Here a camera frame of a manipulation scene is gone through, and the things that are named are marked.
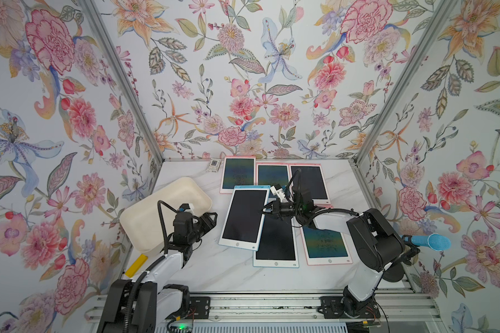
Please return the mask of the pink writing tablet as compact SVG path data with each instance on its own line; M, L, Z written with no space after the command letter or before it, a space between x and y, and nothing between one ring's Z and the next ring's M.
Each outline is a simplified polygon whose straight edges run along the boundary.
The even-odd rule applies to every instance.
M256 184L256 158L228 156L224 159L220 194L231 194L236 186Z
M291 164L289 165L293 179L291 190L307 189L316 204L328 205L331 203L326 187L321 165Z
M290 181L290 172L286 164L257 163L255 185L270 186L280 185L286 189Z

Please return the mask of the blue writing tablet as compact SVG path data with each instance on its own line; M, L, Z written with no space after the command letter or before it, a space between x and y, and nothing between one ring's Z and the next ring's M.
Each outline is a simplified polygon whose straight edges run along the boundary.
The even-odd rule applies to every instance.
M268 204L270 186L235 186L218 244L258 251Z
M265 215L254 267L299 268L296 236L289 219Z

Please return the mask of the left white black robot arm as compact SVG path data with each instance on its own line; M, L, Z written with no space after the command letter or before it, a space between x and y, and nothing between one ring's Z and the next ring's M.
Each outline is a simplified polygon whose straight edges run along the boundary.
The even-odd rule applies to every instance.
M98 332L154 332L161 321L173 323L192 312L189 287L170 284L169 280L188 263L194 245L217 225L218 214L195 216L186 206L173 212L174 231L168 233L163 210L158 208L163 235L161 256L137 278L111 285Z

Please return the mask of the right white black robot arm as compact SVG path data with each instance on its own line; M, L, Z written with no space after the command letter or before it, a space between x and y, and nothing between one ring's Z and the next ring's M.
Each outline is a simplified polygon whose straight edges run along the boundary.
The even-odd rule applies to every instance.
M327 318L357 319L378 305L375 292L386 271L404 252L405 245L387 219L375 208L363 213L316 206L309 191L298 190L288 198L281 187L271 187L276 199L262 212L277 219L297 221L302 228L326 230L351 237L361 263L340 298L323 297L320 312Z

